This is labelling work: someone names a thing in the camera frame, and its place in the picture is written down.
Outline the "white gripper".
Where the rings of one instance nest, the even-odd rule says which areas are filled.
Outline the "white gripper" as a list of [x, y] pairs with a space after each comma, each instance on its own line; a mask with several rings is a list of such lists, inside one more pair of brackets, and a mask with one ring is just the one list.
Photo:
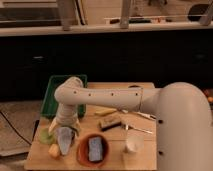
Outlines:
[[80, 132], [78, 115], [76, 113], [72, 115], [57, 114], [48, 128], [48, 133], [51, 134], [59, 126], [71, 127], [77, 132]]

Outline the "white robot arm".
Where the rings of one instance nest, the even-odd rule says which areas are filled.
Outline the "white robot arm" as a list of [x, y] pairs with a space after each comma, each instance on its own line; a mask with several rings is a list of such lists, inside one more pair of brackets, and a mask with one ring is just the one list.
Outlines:
[[213, 171], [213, 114], [196, 86], [171, 83], [163, 88], [90, 89], [77, 77], [56, 88], [54, 122], [73, 125], [79, 105], [95, 105], [156, 117], [157, 171]]

